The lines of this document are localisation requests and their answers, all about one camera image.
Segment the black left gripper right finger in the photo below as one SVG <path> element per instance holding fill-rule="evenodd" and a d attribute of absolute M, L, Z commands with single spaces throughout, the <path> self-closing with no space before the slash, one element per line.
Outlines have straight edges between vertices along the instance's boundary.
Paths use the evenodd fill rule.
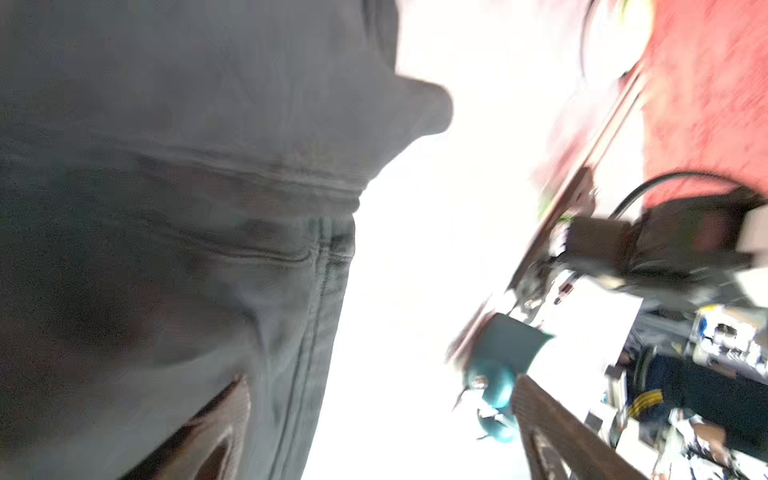
<path fill-rule="evenodd" d="M 527 375 L 511 396 L 512 412 L 533 479 L 642 479 L 619 456 Z"/>

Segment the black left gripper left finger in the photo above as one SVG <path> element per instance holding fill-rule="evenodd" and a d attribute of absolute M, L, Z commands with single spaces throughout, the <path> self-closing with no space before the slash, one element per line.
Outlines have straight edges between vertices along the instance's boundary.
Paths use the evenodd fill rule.
<path fill-rule="evenodd" d="M 250 390 L 235 378 L 125 479 L 235 479 L 251 411 Z"/>

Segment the black shorts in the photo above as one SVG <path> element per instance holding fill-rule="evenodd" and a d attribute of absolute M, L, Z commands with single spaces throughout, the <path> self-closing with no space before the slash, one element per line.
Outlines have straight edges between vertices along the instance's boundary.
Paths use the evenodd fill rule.
<path fill-rule="evenodd" d="M 1 5 L 1 475 L 125 479 L 235 378 L 298 479 L 368 184 L 445 131 L 393 1 Z"/>

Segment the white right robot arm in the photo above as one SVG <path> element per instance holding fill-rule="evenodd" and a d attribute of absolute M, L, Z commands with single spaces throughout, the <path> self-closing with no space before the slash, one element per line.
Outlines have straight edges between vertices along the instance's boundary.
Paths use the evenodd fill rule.
<path fill-rule="evenodd" d="M 743 189 L 670 200 L 636 221 L 578 216 L 557 266 L 663 308 L 767 306 L 767 202 Z"/>

